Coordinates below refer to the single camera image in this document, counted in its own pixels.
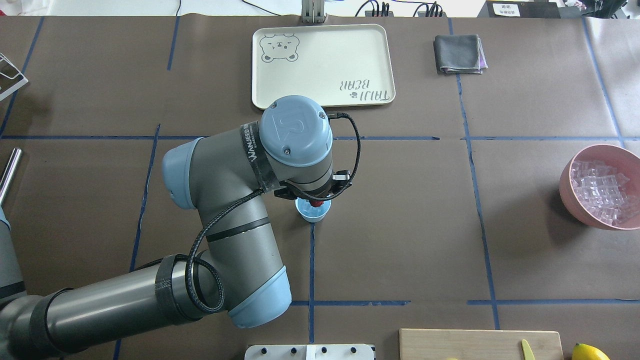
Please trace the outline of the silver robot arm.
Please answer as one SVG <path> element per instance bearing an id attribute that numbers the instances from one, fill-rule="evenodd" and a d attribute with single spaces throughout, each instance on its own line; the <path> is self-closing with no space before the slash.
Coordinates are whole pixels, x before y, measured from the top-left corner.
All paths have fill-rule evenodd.
<path id="1" fill-rule="evenodd" d="M 330 121 L 350 119 L 288 95 L 258 121 L 169 150 L 163 181 L 173 202 L 197 210 L 202 229 L 187 254 L 46 296 L 26 294 L 1 216 L 1 358 L 41 360 L 227 312 L 239 328 L 281 316 L 292 298 L 262 195 L 318 206 L 352 184 L 333 170 Z"/>

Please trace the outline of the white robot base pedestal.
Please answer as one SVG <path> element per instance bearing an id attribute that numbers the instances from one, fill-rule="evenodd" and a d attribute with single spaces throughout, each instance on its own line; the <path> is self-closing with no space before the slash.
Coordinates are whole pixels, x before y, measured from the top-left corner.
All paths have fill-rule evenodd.
<path id="1" fill-rule="evenodd" d="M 364 343 L 255 344 L 245 360 L 375 360 L 375 347 Z"/>

